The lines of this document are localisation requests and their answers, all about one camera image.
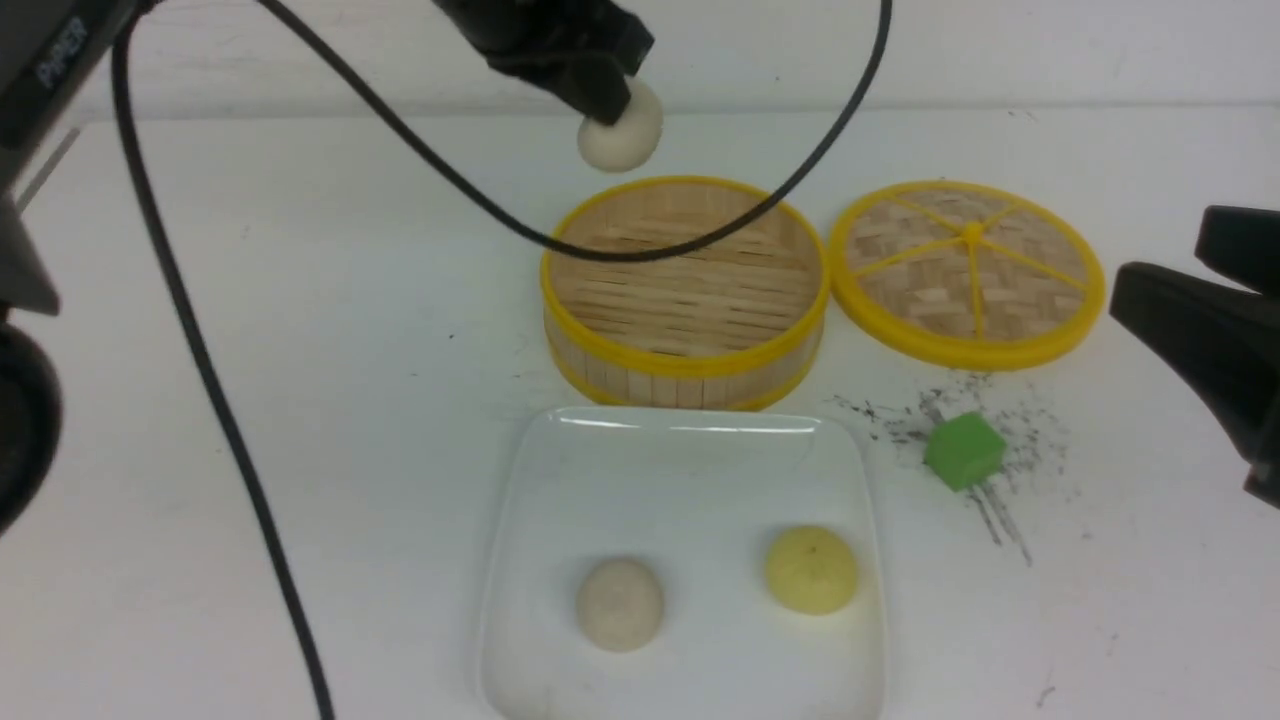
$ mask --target white plate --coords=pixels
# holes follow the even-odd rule
[[[768,544],[817,524],[859,560],[826,618],[764,587]],[[630,556],[666,594],[658,637],[627,655],[579,632],[575,594]],[[858,447],[829,420],[576,407],[525,433],[494,538],[477,683],[508,720],[874,720],[884,605]]]

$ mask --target steamer basket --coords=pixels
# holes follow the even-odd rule
[[[557,229],[573,245],[627,251],[692,240],[765,193],[717,178],[627,183]],[[831,287],[823,243],[794,209],[691,255],[644,264],[543,256],[552,357],[602,404],[759,410],[800,384],[822,340]]]

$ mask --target green cube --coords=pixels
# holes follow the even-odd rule
[[[924,462],[955,492],[965,491],[1000,471],[1005,438],[977,413],[965,413],[933,428]]]

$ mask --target white bun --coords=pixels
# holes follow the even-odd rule
[[[631,102],[612,126],[590,118],[577,128],[577,151],[588,165],[605,173],[625,173],[643,165],[662,138],[662,101],[648,85],[627,78]]]

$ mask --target black clamp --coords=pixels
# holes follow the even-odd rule
[[[1116,273],[1111,316],[1199,395],[1280,507],[1280,213],[1211,206],[1196,258],[1248,290],[1152,265]]]

